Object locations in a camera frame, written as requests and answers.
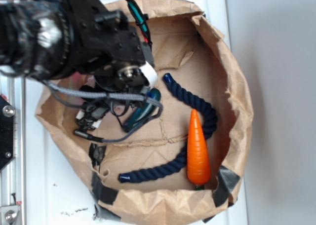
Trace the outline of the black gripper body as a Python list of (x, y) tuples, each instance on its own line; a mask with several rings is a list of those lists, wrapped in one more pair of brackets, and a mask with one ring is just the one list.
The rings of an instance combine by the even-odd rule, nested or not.
[(156, 84), (154, 58), (149, 44), (141, 42), (135, 27), (120, 10), (102, 11), (89, 17), (91, 29), (81, 27), (81, 49), (76, 71), (90, 75), (92, 82), (80, 87), (84, 103), (76, 119), (80, 126), (99, 126), (102, 118), (114, 107), (144, 107), (130, 95), (147, 96)]

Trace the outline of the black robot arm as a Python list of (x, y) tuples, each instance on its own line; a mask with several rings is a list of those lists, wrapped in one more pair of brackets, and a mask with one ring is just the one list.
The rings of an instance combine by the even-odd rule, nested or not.
[(147, 15), (126, 2), (135, 26), (100, 0), (6, 0), (0, 72), (87, 100), (86, 122), (102, 116), (100, 106), (144, 106), (158, 79), (151, 34)]

